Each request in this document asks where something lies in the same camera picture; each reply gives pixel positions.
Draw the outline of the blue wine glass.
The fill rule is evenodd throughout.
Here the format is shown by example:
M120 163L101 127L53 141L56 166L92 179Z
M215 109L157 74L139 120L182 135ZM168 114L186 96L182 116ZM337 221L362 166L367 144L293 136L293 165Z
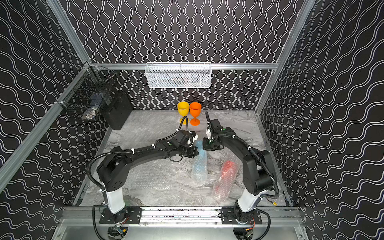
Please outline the blue wine glass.
M194 157L191 178L196 185L204 185L208 179L208 154L203 149L203 141L196 141L199 154Z

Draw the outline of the yellow wine glass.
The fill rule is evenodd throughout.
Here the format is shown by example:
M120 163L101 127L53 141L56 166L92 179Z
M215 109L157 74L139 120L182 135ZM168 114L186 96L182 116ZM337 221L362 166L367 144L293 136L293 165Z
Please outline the yellow wine glass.
M181 115L180 122L182 122L183 117L186 117L189 113L190 105L188 102L182 101L177 104L178 112Z

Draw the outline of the orange wine glass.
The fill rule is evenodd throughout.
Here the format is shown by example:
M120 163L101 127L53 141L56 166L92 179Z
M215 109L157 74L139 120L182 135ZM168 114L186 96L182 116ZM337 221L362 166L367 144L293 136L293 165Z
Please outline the orange wine glass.
M200 103L191 103L190 104L190 114L193 117L190 121L192 126L198 126L200 124L200 120L198 116L201 114L202 105Z

